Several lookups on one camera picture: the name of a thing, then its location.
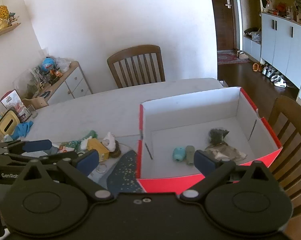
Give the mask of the dark fuzzy packet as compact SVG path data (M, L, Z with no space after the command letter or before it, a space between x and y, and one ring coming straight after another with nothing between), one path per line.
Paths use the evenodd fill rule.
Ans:
M213 146L223 144L225 142L225 137L228 135L229 131L223 128L214 128L209 131L210 144Z

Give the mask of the teal egg-shaped toy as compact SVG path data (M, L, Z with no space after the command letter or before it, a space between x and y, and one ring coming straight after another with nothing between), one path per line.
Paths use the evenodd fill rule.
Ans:
M173 150L172 158L176 162L184 161L186 157L186 148L185 147L177 147Z

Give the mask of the brown crumpled bag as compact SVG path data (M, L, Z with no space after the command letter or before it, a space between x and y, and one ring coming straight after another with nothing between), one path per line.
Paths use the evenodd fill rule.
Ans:
M245 153L238 151L236 148L225 142L217 145L210 145L205 149L205 152L217 160L230 160L235 163L239 163L247 158Z

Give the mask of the grey-green oval object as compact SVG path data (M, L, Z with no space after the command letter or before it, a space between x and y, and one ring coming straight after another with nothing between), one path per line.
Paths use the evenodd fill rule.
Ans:
M194 146L188 145L186 147L186 163L188 165L194 164L194 154L195 154Z

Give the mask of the blue cloth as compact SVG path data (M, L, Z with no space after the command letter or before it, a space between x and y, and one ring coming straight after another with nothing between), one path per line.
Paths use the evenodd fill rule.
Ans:
M14 129L11 138L13 140L17 140L19 138L25 138L27 134L30 132L31 127L33 126L33 121L23 122L16 126Z

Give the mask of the yellow tissue box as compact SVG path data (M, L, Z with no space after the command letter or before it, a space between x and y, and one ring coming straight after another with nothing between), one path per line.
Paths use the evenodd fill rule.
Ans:
M12 135L19 123L20 120L14 111L6 111L6 113L0 119L0 134L3 136Z

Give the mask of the white plastic wrapper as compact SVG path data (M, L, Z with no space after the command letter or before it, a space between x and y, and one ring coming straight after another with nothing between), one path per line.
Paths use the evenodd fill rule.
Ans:
M83 137L79 143L79 150L80 151L84 151L87 149L87 144L88 141L90 139L97 139L98 138L98 134L96 133L96 131L91 130L85 137Z

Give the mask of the white furry plush toy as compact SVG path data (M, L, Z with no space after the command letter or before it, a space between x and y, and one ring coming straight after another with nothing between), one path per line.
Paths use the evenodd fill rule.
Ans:
M111 132L108 132L106 137L103 138L102 145L109 150L110 158L118 158L121 155L119 142Z

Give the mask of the red and white cardboard box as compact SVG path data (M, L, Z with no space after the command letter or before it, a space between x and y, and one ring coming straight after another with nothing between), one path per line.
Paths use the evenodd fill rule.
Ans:
M140 105L136 177L147 193L181 193L203 179L185 161L173 160L177 147L209 145L209 131L229 131L226 142L270 166L282 150L278 137L245 90L229 87L150 100Z

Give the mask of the red and white carton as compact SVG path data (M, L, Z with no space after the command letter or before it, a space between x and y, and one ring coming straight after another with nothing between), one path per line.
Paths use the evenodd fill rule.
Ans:
M6 109L14 110L21 123L26 122L31 117L29 110L23 104L21 98L19 97L19 94L15 89L8 91L1 98L0 102Z

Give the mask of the white drawer cabinet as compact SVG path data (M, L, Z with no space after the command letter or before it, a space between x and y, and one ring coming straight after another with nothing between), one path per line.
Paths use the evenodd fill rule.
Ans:
M79 62L72 61L69 70L55 84L47 84L37 97L22 99L22 102L26 107L32 105L35 109L40 109L91 94L92 90Z

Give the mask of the wooden chair at right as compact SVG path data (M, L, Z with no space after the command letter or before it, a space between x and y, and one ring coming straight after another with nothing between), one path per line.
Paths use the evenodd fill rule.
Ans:
M301 215L301 105L286 96L275 100L268 122L283 148L270 171L293 203L293 216Z

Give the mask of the wooden chair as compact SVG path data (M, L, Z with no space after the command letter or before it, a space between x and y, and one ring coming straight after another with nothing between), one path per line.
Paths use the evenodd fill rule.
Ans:
M293 216L301 215L301 105L286 96L275 100L268 122L283 148L270 171L293 203Z
M124 49L107 59L118 88L165 82L161 48L140 45Z

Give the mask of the blue globe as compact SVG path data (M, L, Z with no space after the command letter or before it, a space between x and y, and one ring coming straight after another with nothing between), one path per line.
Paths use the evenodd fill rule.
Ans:
M49 73L51 70L55 69L55 62L54 59L51 57L46 57L42 64L41 64L41 70L44 74Z

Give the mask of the red door mat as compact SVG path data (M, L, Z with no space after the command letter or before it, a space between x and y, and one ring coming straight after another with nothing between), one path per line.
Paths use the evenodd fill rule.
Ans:
M239 58L235 50L220 50L217 51L218 65L223 64L238 64L249 63L249 58Z

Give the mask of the wooden chair at far side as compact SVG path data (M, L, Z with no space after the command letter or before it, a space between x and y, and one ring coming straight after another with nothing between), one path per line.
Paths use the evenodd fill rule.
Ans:
M124 49L107 59L118 88L165 82L161 48L140 45Z

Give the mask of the yellow flower decoration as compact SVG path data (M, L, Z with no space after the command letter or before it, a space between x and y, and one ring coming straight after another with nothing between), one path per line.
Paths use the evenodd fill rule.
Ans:
M0 30L7 28L9 25L9 11L7 6L0 5Z

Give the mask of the brown door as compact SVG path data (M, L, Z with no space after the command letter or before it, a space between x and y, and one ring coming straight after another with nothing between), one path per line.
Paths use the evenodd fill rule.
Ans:
M235 48L233 0L212 0L218 50Z

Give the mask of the wall shelf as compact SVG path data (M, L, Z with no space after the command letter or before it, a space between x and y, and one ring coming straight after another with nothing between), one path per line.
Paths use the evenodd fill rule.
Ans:
M11 26L5 28L5 29L2 29L0 30L0 36L1 35L4 35L10 31L13 31L15 28L17 28L21 23L16 23L16 24L12 24Z

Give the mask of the white wall cabinet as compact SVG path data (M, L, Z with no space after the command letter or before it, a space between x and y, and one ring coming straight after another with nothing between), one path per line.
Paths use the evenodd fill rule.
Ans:
M301 90L301 0L240 0L243 49L279 88Z

